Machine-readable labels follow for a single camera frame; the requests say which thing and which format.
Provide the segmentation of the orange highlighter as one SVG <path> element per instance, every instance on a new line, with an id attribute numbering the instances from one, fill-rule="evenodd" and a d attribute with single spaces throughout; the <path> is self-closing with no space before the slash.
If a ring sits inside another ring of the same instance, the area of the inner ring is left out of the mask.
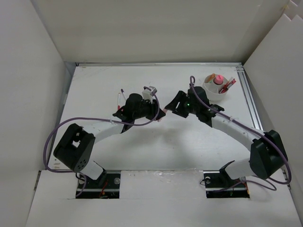
<path id="1" fill-rule="evenodd" d="M 209 76 L 207 83 L 211 83 L 211 81 L 216 77 L 216 74 L 213 73 L 212 75 Z"/>

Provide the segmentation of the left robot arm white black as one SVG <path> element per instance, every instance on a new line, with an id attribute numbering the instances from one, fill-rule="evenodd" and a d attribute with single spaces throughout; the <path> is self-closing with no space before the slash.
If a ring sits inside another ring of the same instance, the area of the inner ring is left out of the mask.
<path id="1" fill-rule="evenodd" d="M 90 158 L 94 145 L 128 131 L 137 119 L 145 118 L 151 123 L 164 117 L 155 94 L 155 88 L 146 87 L 142 94 L 130 94 L 110 119 L 95 120 L 86 126 L 71 124 L 54 149 L 54 156 L 72 172 L 88 177 L 94 187 L 103 186 L 107 172 Z"/>

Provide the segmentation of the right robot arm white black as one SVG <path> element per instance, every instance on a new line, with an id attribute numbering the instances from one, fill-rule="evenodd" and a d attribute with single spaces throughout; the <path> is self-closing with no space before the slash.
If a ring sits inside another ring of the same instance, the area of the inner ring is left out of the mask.
<path id="1" fill-rule="evenodd" d="M 179 91 L 165 108 L 183 118 L 195 115 L 199 121 L 229 135 L 250 152 L 249 158 L 230 161 L 220 168 L 219 181 L 224 186 L 230 186 L 236 179 L 246 176 L 266 180 L 282 166 L 288 165 L 279 133 L 250 128 L 225 115 L 223 107 L 209 103 L 202 87 Z"/>

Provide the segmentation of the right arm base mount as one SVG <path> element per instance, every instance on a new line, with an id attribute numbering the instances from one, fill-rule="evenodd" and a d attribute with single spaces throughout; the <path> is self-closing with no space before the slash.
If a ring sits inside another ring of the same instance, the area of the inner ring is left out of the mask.
<path id="1" fill-rule="evenodd" d="M 250 198 L 246 183 L 241 182 L 240 178 L 231 179 L 225 169 L 231 161 L 225 164 L 220 170 L 206 170 L 203 172 L 203 179 L 200 185 L 205 187 L 206 197 L 212 198 Z"/>

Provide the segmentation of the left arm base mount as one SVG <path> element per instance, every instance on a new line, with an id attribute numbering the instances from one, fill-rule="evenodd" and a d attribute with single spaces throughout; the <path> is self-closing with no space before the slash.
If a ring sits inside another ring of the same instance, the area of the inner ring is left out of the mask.
<path id="1" fill-rule="evenodd" d="M 87 176 L 75 174 L 78 180 L 76 199 L 119 199 L 121 171 L 105 171 L 101 179 L 92 180 Z"/>

